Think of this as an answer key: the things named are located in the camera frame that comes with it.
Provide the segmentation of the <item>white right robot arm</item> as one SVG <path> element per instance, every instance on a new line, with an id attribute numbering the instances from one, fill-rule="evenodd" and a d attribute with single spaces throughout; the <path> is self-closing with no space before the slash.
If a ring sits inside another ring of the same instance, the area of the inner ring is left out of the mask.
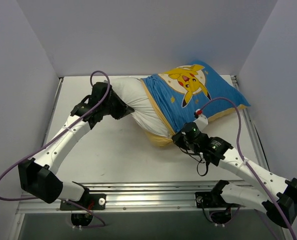
<path id="1" fill-rule="evenodd" d="M 243 159 L 229 142 L 200 132 L 194 122 L 186 123 L 172 140 L 178 147 L 192 151 L 206 163 L 227 170 L 252 186 L 243 188 L 220 180 L 210 194 L 215 206 L 241 205 L 266 214 L 282 228 L 293 224 L 297 217 L 297 178 L 288 180 Z"/>

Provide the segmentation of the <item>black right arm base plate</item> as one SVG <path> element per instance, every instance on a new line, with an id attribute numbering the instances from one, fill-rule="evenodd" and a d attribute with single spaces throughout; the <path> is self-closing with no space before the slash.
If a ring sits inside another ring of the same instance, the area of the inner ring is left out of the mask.
<path id="1" fill-rule="evenodd" d="M 198 209 L 213 209 L 213 208 L 237 208 L 239 205 L 235 203 L 226 203 L 213 199 L 210 191 L 198 191 L 194 193 L 195 204 Z"/>

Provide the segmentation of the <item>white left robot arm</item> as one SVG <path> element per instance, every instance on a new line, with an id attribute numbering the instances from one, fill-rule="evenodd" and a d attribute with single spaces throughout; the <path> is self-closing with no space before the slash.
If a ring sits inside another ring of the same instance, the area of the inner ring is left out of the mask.
<path id="1" fill-rule="evenodd" d="M 18 165 L 22 190 L 48 204 L 57 199 L 67 199 L 78 210 L 85 209 L 90 202 L 89 190 L 76 182 L 61 181 L 57 172 L 78 141 L 104 116 L 119 120 L 133 112 L 120 83 L 95 83 L 91 94 L 72 109 L 48 146 Z"/>

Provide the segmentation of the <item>blue Pikachu pillowcase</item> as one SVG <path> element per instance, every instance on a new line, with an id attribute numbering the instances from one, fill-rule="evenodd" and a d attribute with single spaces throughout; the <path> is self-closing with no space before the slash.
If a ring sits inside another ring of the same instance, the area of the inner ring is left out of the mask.
<path id="1" fill-rule="evenodd" d="M 156 126 L 146 130 L 158 147 L 172 142 L 185 123 L 203 114 L 209 122 L 250 106 L 246 98 L 210 65 L 195 60 L 140 80 L 152 109 L 166 132 Z"/>

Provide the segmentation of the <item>white pillow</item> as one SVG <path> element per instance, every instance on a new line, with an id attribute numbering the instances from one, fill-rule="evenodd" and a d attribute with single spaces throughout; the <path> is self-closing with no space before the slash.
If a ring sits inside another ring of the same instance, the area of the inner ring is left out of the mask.
<path id="1" fill-rule="evenodd" d="M 168 138 L 170 131 L 155 112 L 143 83 L 136 77 L 119 77 L 110 80 L 110 85 L 119 98 L 134 109 L 131 116 L 145 131 Z"/>

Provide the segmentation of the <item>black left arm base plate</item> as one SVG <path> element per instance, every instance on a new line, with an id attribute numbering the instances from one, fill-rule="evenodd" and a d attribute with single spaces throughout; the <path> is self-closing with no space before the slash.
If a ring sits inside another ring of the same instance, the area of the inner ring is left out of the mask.
<path id="1" fill-rule="evenodd" d="M 88 210 L 104 210 L 106 208 L 107 195 L 104 193 L 91 193 L 87 197 L 82 198 L 79 201 L 73 201 L 74 204 L 82 206 Z M 82 210 L 79 206 L 75 206 L 72 203 L 68 203 L 66 200 L 62 200 L 59 209 L 61 211 L 79 211 Z"/>

